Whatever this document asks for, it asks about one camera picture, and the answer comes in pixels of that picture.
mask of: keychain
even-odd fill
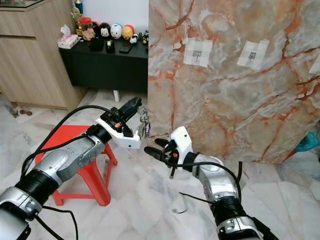
[[[138,128],[139,136],[141,139],[146,139],[149,137],[150,134],[150,119],[148,116],[148,110],[144,107],[141,106],[138,109],[138,113],[140,115],[140,126]]]

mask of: white paper label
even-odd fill
[[[246,41],[236,64],[252,68],[254,70],[259,70],[261,68],[262,61],[264,60],[268,45],[268,40],[262,40],[259,43]]]
[[[212,46],[211,40],[196,41],[194,37],[188,38],[185,44],[183,63],[206,68]]]
[[[312,67],[309,70],[310,74],[319,74],[320,73],[320,54],[315,59]]]

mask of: white marble floor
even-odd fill
[[[96,104],[107,108],[120,107],[135,96],[121,93],[115,102],[112,91],[90,90],[80,105]],[[14,185],[20,175],[23,159],[44,139],[51,128],[67,113],[64,110],[31,107],[32,116],[14,118],[6,101],[0,96],[0,189]],[[101,114],[84,110],[70,120],[69,125],[91,125]],[[135,116],[128,123],[139,125]],[[65,200],[61,209],[75,214],[80,240],[217,240],[216,227],[206,203],[183,198],[179,192],[205,198],[200,182],[189,172],[177,172],[169,179],[169,169],[144,154],[143,150],[128,150],[111,142],[118,160],[112,171],[109,191],[111,203],[102,207],[92,199]],[[105,159],[97,159],[103,172]],[[237,163],[225,162],[233,171]],[[246,212],[270,227],[280,240],[319,240],[320,185],[317,181],[305,186],[281,181],[273,165],[245,163],[241,185],[242,204]],[[79,176],[63,186],[62,192],[89,193]],[[55,207],[50,198],[49,206]],[[176,212],[187,209],[185,213]],[[65,240],[75,239],[71,217],[66,213],[43,210],[41,218]],[[53,239],[37,222],[31,224],[31,240]]]

